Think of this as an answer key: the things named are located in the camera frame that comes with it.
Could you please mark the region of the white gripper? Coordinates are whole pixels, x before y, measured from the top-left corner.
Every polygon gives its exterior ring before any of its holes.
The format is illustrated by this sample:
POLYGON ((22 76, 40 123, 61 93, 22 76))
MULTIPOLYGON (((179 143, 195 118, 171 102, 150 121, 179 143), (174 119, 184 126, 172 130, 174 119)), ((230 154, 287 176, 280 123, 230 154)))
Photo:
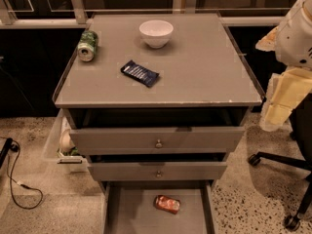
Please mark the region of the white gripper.
POLYGON ((307 69, 312 67, 312 0, 297 0, 278 27, 255 47, 263 52, 275 50, 277 61, 291 65, 282 74, 272 74, 261 109, 259 126, 273 132, 312 91, 312 70, 307 69))

